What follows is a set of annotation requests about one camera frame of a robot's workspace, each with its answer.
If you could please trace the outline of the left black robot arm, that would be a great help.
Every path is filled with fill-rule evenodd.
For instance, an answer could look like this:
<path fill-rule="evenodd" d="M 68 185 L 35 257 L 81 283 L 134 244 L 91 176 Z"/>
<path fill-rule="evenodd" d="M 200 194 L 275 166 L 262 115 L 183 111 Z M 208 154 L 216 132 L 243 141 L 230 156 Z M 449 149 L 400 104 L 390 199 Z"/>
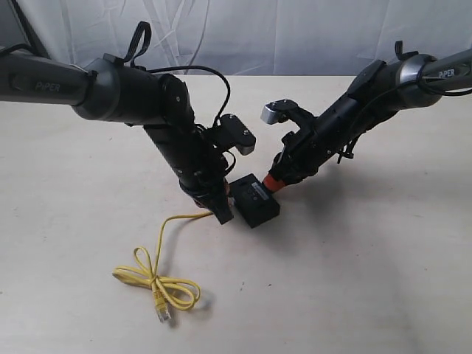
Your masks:
<path fill-rule="evenodd" d="M 112 57 L 81 69 L 17 44 L 1 50 L 1 100 L 69 105 L 90 121 L 143 127 L 182 190 L 220 223 L 233 218 L 228 162 L 196 123 L 187 85 L 176 76 L 131 68 Z"/>

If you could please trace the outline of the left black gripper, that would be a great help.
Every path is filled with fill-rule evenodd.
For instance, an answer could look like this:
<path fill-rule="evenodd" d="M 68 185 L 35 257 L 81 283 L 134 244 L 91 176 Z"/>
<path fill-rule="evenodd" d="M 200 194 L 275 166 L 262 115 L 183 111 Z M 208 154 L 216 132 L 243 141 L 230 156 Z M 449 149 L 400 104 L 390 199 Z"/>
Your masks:
<path fill-rule="evenodd" d="M 215 215 L 221 225 L 234 218 L 223 176 L 228 167 L 223 154 L 214 147 L 181 147 L 178 157 L 181 188 L 195 204 Z"/>

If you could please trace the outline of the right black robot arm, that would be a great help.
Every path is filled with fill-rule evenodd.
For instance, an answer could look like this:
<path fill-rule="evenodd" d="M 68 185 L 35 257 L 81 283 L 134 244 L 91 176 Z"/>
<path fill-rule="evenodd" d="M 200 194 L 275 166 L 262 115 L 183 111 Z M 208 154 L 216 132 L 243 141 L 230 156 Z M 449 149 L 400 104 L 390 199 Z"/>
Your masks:
<path fill-rule="evenodd" d="M 395 54 L 393 63 L 375 60 L 365 67 L 318 116 L 289 99 L 264 106 L 264 122 L 292 121 L 299 128 L 282 138 L 283 149 L 263 179 L 266 189 L 276 192 L 298 184 L 317 174 L 333 156 L 352 159 L 360 136 L 401 110 L 425 108 L 442 97 L 471 93 L 470 50 L 437 59 L 417 51 L 404 52 L 402 41 L 397 41 Z"/>

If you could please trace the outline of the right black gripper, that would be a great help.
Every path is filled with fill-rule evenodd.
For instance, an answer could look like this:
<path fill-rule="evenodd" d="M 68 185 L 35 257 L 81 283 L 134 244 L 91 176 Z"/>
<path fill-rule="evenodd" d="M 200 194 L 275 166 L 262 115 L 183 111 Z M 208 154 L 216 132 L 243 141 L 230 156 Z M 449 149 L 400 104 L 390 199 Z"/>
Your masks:
<path fill-rule="evenodd" d="M 314 176 L 341 149 L 343 125 L 338 121 L 313 121 L 308 127 L 284 136 L 282 143 L 282 151 L 276 155 L 263 179 L 263 186 L 270 193 Z"/>

